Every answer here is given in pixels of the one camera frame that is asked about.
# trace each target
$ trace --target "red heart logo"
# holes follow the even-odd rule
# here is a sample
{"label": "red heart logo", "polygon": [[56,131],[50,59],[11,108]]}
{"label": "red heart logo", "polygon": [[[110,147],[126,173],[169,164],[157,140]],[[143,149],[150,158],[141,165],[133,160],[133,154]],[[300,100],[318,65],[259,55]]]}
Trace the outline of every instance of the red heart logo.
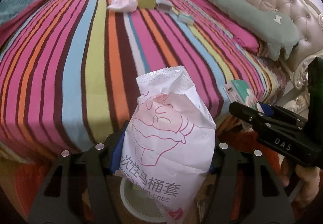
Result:
{"label": "red heart logo", "polygon": [[168,214],[174,219],[179,220],[183,216],[183,210],[179,208],[176,211],[169,211]]}

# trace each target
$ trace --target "pink and white package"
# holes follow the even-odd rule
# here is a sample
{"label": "pink and white package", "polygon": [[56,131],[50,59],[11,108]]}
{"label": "pink and white package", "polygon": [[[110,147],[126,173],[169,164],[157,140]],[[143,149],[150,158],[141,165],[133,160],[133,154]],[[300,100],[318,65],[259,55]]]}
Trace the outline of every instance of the pink and white package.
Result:
{"label": "pink and white package", "polygon": [[183,66],[139,76],[137,83],[141,96],[120,170],[180,224],[209,171],[216,126]]}

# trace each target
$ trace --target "silver bolt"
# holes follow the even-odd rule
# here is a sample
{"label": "silver bolt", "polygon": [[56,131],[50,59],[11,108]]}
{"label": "silver bolt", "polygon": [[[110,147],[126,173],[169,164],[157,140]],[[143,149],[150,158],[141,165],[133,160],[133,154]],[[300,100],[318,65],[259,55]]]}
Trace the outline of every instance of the silver bolt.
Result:
{"label": "silver bolt", "polygon": [[260,150],[258,150],[258,149],[256,149],[256,150],[254,151],[254,154],[255,154],[255,156],[261,156],[261,155],[262,155],[261,151],[260,151]]}
{"label": "silver bolt", "polygon": [[222,142],[222,143],[220,143],[220,144],[219,144],[219,147],[220,147],[221,149],[227,149],[229,146],[228,146],[228,144],[227,144],[227,143]]}
{"label": "silver bolt", "polygon": [[64,150],[63,152],[62,152],[62,156],[63,157],[66,157],[66,156],[68,156],[69,155],[69,151],[68,150]]}
{"label": "silver bolt", "polygon": [[103,143],[96,144],[95,148],[96,148],[97,150],[101,150],[101,149],[103,149],[103,148],[104,148],[104,144],[103,144]]}

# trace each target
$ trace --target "person's hand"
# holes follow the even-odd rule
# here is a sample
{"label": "person's hand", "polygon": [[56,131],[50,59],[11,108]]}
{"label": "person's hand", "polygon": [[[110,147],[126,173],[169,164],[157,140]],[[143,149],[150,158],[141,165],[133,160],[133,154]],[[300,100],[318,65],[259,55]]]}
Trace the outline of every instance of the person's hand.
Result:
{"label": "person's hand", "polygon": [[[287,159],[284,158],[281,169],[278,174],[283,186],[286,187],[289,184],[289,178],[287,177],[289,171],[289,165]],[[299,208],[305,208],[316,197],[319,192],[320,182],[320,169],[318,167],[301,167],[297,165],[295,168],[296,175],[298,175],[303,181],[304,185],[295,198]]]}

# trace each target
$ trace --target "striped bedsheet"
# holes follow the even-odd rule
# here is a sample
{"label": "striped bedsheet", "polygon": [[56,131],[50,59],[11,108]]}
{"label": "striped bedsheet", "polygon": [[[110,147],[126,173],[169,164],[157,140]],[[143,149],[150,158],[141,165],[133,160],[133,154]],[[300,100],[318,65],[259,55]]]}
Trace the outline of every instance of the striped bedsheet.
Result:
{"label": "striped bedsheet", "polygon": [[[136,77],[168,66],[185,66],[214,118],[228,113],[223,86],[232,79],[246,80],[261,101],[282,93],[283,72],[190,1],[169,0],[169,15],[116,14],[110,1],[49,0],[1,48],[3,156],[53,160],[103,142],[135,110]],[[193,26],[177,20],[180,10]]]}

